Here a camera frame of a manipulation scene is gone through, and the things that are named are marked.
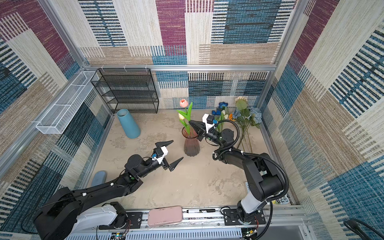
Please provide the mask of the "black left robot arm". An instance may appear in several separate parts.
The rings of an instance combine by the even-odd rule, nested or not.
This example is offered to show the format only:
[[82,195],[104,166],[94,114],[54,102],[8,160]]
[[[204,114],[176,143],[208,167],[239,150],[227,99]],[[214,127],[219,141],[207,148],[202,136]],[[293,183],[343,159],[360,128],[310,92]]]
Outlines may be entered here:
[[181,160],[167,162],[167,146],[172,143],[157,142],[147,160],[140,155],[130,156],[114,180],[74,191],[67,187],[59,189],[33,217],[40,238],[63,240],[72,233],[98,226],[127,229],[131,221],[124,207],[114,199],[134,193],[143,184],[142,178],[160,167],[173,171]]

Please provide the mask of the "pink artificial tulip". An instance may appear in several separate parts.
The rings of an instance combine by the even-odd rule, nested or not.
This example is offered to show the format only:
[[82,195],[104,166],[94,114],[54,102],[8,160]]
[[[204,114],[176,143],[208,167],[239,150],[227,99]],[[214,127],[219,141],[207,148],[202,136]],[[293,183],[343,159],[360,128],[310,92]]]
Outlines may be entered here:
[[177,112],[181,114],[186,114],[187,115],[186,122],[187,124],[189,124],[189,121],[191,120],[191,115],[192,115],[193,102],[189,103],[186,99],[181,99],[180,107],[184,108],[184,110],[183,111],[177,110]]

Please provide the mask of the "yellow artificial tulip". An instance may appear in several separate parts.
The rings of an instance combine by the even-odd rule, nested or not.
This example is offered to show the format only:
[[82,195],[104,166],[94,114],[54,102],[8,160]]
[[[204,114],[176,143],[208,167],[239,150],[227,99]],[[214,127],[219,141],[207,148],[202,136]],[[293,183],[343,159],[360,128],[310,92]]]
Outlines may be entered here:
[[187,124],[187,122],[186,122],[187,115],[181,114],[181,113],[178,113],[178,115],[179,115],[179,120],[180,120],[181,124],[184,126],[187,134],[190,135],[191,134],[191,128],[190,128],[190,125]]

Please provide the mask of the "red glass vase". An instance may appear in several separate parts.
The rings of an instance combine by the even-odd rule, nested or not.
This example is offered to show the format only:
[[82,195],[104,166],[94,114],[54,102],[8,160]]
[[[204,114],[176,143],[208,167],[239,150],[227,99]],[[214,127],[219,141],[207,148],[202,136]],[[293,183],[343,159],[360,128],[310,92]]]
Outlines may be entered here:
[[194,157],[200,152],[200,142],[197,139],[197,133],[193,128],[190,129],[190,133],[188,134],[185,127],[182,129],[182,135],[185,138],[184,143],[184,152],[189,157]]

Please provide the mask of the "dark blue artificial tulip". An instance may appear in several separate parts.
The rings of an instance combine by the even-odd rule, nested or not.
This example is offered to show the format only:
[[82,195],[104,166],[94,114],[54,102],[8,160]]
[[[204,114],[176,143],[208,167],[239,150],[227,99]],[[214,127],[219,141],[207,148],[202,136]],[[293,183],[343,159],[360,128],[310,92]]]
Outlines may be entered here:
[[212,111],[212,115],[213,116],[221,116],[222,115],[222,111],[220,109],[213,110]]

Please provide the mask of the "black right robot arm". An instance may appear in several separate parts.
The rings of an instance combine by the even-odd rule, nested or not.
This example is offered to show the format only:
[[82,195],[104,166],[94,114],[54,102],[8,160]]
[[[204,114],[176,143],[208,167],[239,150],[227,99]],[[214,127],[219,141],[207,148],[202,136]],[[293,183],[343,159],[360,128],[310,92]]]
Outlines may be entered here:
[[245,172],[250,191],[238,202],[237,215],[241,224],[251,222],[256,214],[272,201],[284,197],[289,190],[289,178],[284,169],[268,154],[253,154],[235,147],[240,139],[240,128],[230,120],[189,122],[197,139],[213,142],[218,148],[213,160],[233,165]]

